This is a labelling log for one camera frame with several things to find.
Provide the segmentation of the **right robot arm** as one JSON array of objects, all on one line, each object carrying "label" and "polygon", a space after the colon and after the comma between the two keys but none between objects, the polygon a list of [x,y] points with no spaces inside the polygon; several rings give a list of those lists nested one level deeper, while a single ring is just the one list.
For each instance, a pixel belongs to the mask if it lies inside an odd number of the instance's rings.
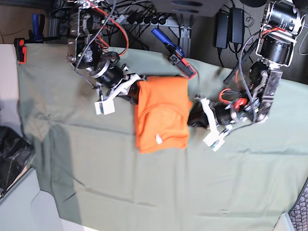
[{"label": "right robot arm", "polygon": [[[68,54],[67,61],[74,71],[81,75],[87,71],[84,79],[90,83],[99,96],[94,107],[97,115],[109,115],[115,112],[115,98],[120,97],[131,104],[138,104],[138,82],[145,76],[129,73],[129,67],[119,65],[120,57],[128,51],[128,35],[114,16],[117,15],[117,2],[112,4],[104,0],[69,0],[68,7]],[[117,27],[126,40],[126,47],[120,53],[109,50],[109,44],[103,39],[103,31],[108,24]]]}]

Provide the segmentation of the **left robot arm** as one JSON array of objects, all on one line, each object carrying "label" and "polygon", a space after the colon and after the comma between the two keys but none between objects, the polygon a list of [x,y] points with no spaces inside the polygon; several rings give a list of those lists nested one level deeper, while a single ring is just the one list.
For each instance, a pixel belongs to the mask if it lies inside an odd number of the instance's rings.
[{"label": "left robot arm", "polygon": [[247,122],[251,126],[268,119],[283,75],[281,67],[292,62],[307,14],[306,0],[267,1],[260,31],[250,36],[256,36],[256,41],[248,50],[241,48],[237,66],[224,80],[227,83],[234,77],[239,92],[223,89],[218,102],[195,97],[188,125],[209,130],[203,142],[214,152],[236,131],[234,124]]}]

